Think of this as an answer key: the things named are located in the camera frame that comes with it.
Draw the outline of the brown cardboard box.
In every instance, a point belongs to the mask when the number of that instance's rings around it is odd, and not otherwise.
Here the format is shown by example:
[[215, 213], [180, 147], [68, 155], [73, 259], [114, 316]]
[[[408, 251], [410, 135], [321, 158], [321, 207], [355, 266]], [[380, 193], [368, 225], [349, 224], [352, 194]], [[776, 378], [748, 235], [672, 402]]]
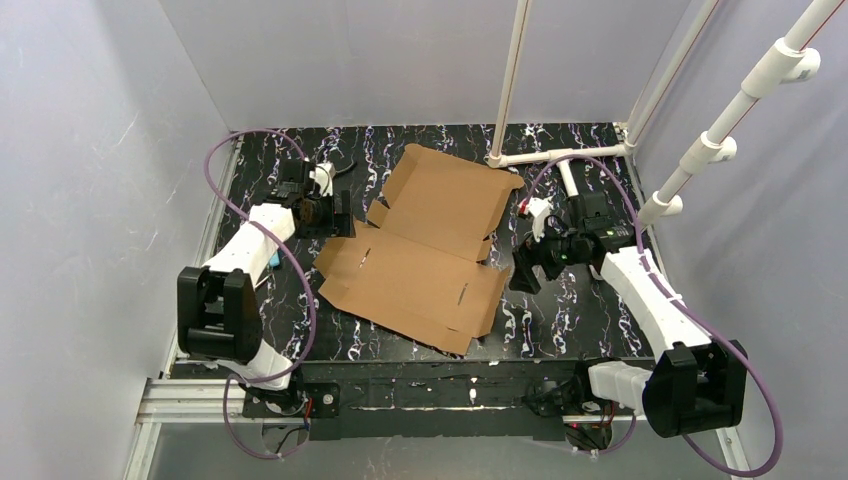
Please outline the brown cardboard box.
[[335, 308], [456, 355], [488, 335], [510, 271], [485, 265], [524, 179], [409, 144], [352, 238], [313, 262]]

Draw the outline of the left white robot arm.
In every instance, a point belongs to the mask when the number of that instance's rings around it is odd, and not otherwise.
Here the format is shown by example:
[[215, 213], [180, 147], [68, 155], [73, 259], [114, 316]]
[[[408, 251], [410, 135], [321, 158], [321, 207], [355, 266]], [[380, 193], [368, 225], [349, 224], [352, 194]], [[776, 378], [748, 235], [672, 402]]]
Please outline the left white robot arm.
[[350, 193], [336, 192], [330, 162], [287, 161], [278, 182], [263, 191], [247, 220], [200, 267], [177, 278], [181, 351], [211, 360], [268, 391], [288, 388], [292, 360], [264, 338], [256, 288], [279, 241], [354, 236]]

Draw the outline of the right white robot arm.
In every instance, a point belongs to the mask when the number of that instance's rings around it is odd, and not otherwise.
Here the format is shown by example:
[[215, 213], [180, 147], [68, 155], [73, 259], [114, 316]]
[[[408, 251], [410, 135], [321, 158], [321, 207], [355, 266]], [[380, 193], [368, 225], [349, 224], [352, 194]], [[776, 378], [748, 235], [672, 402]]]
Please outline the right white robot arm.
[[566, 268], [588, 265], [625, 303], [654, 354], [647, 370], [615, 357], [580, 360], [565, 381], [539, 381], [524, 396], [538, 415], [564, 414], [586, 403], [617, 403], [644, 415], [663, 438], [737, 425], [742, 418], [747, 371], [732, 351], [681, 312], [680, 297], [661, 276], [638, 228], [610, 214], [603, 193], [567, 200], [568, 220], [549, 200], [529, 197], [519, 213], [531, 231], [514, 248], [510, 289], [538, 294], [538, 277], [557, 279]]

